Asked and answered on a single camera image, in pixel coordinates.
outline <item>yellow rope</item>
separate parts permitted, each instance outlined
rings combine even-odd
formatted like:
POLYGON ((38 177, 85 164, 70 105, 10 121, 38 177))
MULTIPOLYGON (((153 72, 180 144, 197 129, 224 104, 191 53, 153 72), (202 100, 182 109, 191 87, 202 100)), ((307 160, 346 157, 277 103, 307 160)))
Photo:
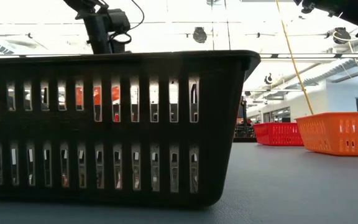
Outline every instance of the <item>yellow rope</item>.
MULTIPOLYGON (((278 4, 278 0, 276 0, 276 4, 277 4, 278 13, 281 15, 280 5, 278 4)), ((307 92, 306 92, 305 86, 303 85, 303 82, 302 82, 301 77, 300 77, 300 75, 299 75, 298 69, 297 69, 297 67, 296 67, 295 59, 293 58, 293 54, 292 54, 292 49, 291 49, 291 45, 290 45, 290 40, 288 39, 287 30, 286 30, 286 28, 285 28, 285 24, 284 24, 284 21, 283 21, 282 18, 281 18, 281 25, 283 26, 283 30, 284 30, 284 34, 285 34, 285 39, 287 40, 288 49, 290 50, 291 59, 292 59, 292 63, 293 63, 293 68, 295 69, 296 76, 298 77, 299 83, 301 84, 302 91, 303 91, 303 93, 305 94, 305 98, 306 98, 306 101, 307 101, 307 103, 308 103, 310 113, 313 115, 314 113, 313 113, 313 109, 312 109, 312 107, 311 107, 311 103, 310 103, 310 100, 309 100, 309 96, 308 96, 308 94, 307 94, 307 92)))

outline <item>orange object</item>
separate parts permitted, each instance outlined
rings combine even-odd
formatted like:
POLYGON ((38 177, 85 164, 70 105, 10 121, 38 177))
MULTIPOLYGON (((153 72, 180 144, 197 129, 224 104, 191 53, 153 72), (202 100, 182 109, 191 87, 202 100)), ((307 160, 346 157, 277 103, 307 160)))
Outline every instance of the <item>orange object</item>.
POLYGON ((111 88, 111 98, 112 100, 119 100, 119 86, 114 86, 111 88))
POLYGON ((93 103, 95 105, 101 105, 101 87, 94 87, 93 88, 93 103))
POLYGON ((358 156, 358 112, 322 113, 296 119, 308 150, 358 156))
POLYGON ((296 123, 254 124, 256 140, 268 146, 303 146, 296 123))
POLYGON ((83 96, 83 88, 82 87, 76 87, 75 88, 75 95, 76 95, 76 105, 82 106, 82 96, 83 96))

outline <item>camera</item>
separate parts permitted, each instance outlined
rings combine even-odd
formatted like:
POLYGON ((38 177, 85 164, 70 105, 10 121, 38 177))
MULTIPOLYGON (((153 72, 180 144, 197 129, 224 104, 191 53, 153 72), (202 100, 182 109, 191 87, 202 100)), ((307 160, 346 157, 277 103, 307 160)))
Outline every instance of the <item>camera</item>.
POLYGON ((200 44, 205 43, 206 41, 206 33, 204 31, 204 27, 195 27, 193 33, 193 39, 200 44))

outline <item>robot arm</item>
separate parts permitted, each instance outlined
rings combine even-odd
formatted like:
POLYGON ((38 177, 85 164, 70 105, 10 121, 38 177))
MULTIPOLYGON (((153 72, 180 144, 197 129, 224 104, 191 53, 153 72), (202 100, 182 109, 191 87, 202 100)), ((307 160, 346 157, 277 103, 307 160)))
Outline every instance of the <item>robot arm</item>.
POLYGON ((127 34, 131 29, 128 17, 120 9, 109 9, 103 0, 64 0, 78 14, 75 19, 83 19, 94 54, 123 53, 127 42, 118 42, 113 37, 127 34))
POLYGON ((294 0, 294 2, 297 5, 302 3, 302 12, 305 14, 317 8, 328 12, 331 17, 337 16, 358 25, 358 0, 294 0))

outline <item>basket rim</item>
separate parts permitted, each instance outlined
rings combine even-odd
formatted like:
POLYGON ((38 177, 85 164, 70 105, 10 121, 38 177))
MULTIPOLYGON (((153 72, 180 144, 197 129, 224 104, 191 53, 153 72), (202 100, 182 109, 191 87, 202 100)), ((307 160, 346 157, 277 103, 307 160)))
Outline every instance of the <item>basket rim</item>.
POLYGON ((295 120, 301 120, 301 119, 306 119, 306 118, 314 118, 317 116, 328 116, 328 115, 345 115, 345 114, 358 114, 358 112, 324 112, 324 113, 319 113, 319 114, 314 114, 314 115, 307 115, 307 116, 303 116, 300 118, 295 118, 295 120))
POLYGON ((278 125, 284 125, 284 124, 296 124, 296 122, 286 122, 286 123, 283 123, 283 122, 280 122, 280 123, 274 123, 274 122, 266 122, 266 123, 260 123, 260 124, 254 124, 254 125, 261 125, 261 124, 278 124, 278 125))
POLYGON ((183 57, 235 57, 253 58, 260 61, 260 55, 251 50, 204 50, 204 51, 183 51, 183 52, 151 52, 151 53, 124 53, 124 54, 100 54, 100 55, 44 55, 41 57, 19 57, 0 58, 2 63, 55 63, 55 62, 108 62, 120 60, 150 60, 150 59, 178 59, 183 57))

